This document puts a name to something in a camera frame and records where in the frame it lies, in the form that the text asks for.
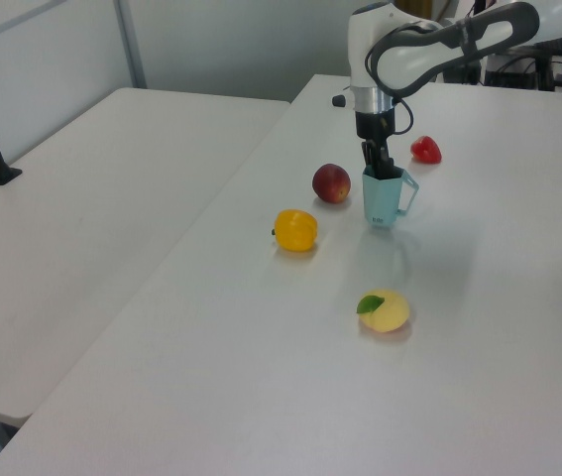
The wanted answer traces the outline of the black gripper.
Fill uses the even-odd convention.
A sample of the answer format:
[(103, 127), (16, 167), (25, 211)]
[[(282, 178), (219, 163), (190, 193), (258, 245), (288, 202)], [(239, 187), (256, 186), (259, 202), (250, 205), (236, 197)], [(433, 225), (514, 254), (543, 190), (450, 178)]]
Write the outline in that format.
[(356, 113), (356, 133), (364, 140), (362, 153), (365, 161), (364, 174), (375, 175), (375, 145), (380, 147), (378, 158), (378, 178), (394, 179), (395, 165), (386, 145), (388, 137), (395, 132), (395, 115), (393, 110), (380, 113)]

